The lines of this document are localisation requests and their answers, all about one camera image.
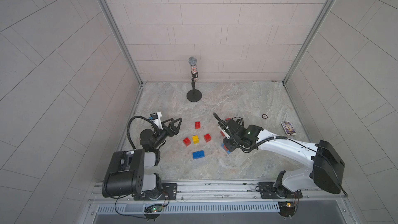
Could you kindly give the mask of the light blue lego brick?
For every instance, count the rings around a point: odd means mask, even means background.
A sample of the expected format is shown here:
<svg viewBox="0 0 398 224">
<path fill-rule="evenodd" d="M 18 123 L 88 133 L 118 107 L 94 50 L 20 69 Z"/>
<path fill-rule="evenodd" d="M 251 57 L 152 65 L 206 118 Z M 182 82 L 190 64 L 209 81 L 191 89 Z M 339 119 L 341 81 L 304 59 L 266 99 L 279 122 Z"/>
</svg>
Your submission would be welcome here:
<svg viewBox="0 0 398 224">
<path fill-rule="evenodd" d="M 230 154 L 230 153 L 231 153 L 231 152 L 228 150 L 228 148 L 227 148 L 224 144 L 222 144 L 221 147 L 223 148 L 223 150 L 224 150 L 227 154 Z"/>
</svg>

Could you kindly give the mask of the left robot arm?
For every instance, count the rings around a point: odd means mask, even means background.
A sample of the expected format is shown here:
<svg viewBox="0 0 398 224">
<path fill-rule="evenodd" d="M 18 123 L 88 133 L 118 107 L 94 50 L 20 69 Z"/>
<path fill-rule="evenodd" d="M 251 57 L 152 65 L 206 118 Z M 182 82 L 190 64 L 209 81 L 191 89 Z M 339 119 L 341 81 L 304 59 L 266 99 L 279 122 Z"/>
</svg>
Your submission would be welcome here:
<svg viewBox="0 0 398 224">
<path fill-rule="evenodd" d="M 150 123 L 151 128 L 140 133 L 141 149 L 132 141 L 130 127 L 134 120 L 141 119 Z M 160 148 L 167 138 L 177 135 L 182 123 L 181 118 L 160 120 L 160 115 L 152 114 L 150 118 L 134 116 L 127 123 L 127 139 L 132 146 L 130 151 L 113 153 L 103 184 L 102 195 L 116 199 L 132 195 L 143 199 L 158 198 L 162 195 L 162 183 L 158 174 L 146 174 L 146 167 L 155 167 L 160 162 Z"/>
</svg>

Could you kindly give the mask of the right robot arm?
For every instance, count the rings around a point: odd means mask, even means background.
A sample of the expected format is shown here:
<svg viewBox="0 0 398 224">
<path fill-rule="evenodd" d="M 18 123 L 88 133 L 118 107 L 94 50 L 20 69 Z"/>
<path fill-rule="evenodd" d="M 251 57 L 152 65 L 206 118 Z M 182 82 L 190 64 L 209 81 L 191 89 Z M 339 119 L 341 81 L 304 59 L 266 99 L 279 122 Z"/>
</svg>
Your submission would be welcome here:
<svg viewBox="0 0 398 224">
<path fill-rule="evenodd" d="M 225 136 L 223 147 L 229 152 L 237 148 L 244 153 L 254 150 L 271 151 L 304 165 L 292 172 L 281 171 L 275 182 L 260 187 L 262 192 L 286 199 L 299 198 L 303 189 L 315 187 L 335 195 L 344 192 L 342 181 L 345 163 L 329 142 L 296 141 L 286 136 L 278 136 L 257 125 L 245 128 L 240 117 L 216 119 Z"/>
</svg>

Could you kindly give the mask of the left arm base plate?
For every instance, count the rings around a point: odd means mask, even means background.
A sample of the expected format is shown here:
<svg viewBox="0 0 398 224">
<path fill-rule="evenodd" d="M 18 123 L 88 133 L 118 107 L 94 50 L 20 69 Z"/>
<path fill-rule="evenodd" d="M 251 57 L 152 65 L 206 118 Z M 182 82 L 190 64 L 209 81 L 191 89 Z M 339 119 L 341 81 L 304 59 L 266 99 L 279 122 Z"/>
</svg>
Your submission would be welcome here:
<svg viewBox="0 0 398 224">
<path fill-rule="evenodd" d="M 145 191 L 143 197 L 134 197 L 134 201 L 176 200 L 177 183 L 162 183 L 159 189 Z"/>
</svg>

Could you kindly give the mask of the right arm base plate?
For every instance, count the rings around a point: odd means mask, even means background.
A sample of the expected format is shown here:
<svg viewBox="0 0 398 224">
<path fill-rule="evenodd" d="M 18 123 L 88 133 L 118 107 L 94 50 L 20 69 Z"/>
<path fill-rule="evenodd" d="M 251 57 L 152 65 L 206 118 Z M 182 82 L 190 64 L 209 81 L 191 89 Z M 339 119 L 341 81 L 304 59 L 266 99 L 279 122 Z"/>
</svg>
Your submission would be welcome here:
<svg viewBox="0 0 398 224">
<path fill-rule="evenodd" d="M 302 192 L 290 191 L 283 185 L 275 187 L 274 182 L 259 182 L 256 191 L 260 193 L 261 199 L 301 199 Z"/>
</svg>

